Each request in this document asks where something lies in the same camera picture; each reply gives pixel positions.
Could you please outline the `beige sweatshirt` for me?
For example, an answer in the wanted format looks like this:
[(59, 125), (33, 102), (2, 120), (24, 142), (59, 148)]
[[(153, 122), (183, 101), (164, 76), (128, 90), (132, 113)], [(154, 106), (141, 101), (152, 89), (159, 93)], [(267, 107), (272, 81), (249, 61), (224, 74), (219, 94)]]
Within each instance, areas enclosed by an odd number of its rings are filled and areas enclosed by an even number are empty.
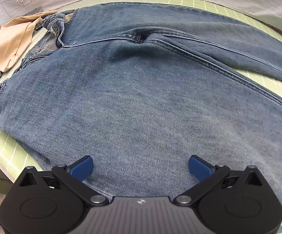
[(43, 18), (57, 11), (38, 12), (34, 15), (20, 16), (0, 25), (0, 72), (6, 72), (32, 42), (33, 33)]

